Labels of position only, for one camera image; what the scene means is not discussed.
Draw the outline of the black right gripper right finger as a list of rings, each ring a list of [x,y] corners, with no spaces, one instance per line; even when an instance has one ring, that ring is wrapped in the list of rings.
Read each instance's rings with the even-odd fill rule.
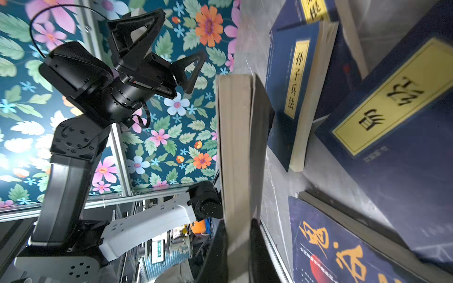
[[[249,243],[248,272],[250,283],[280,283],[272,263],[258,220],[252,219]]]

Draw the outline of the purple book orange calligraphy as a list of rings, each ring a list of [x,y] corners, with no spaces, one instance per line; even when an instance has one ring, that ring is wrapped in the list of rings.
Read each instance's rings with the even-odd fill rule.
[[[325,213],[288,198],[296,283],[420,283]]]

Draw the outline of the black book red spine text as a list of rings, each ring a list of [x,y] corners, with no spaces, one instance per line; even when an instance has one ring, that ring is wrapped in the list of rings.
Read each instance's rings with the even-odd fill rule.
[[[251,224],[260,216],[274,110],[260,78],[250,74],[217,78],[216,110],[228,282],[247,283]]]

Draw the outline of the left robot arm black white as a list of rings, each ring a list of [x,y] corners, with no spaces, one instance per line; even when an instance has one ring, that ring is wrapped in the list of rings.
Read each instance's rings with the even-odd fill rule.
[[[30,244],[16,267],[62,283],[93,283],[102,268],[130,249],[173,227],[209,217],[223,218],[222,202],[209,181],[190,186],[168,205],[113,222],[81,219],[110,126],[132,127],[133,115],[154,95],[192,93],[206,60],[203,52],[168,62],[151,52],[166,20],[153,12],[108,21],[113,66],[72,41],[55,48],[40,74],[81,115],[62,121],[51,143],[51,170],[44,203]]]

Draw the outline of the navy book Sunzi label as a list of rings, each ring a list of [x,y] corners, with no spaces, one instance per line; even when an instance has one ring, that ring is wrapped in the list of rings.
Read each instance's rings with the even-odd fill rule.
[[[275,118],[268,146],[286,171],[304,169],[338,27],[338,22],[317,21],[271,36],[265,88]]]

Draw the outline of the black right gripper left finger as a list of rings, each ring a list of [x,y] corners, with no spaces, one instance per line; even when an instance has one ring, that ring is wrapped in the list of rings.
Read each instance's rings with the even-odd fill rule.
[[[228,282],[228,235],[223,220],[219,222],[214,240],[205,258],[196,283],[227,283]]]

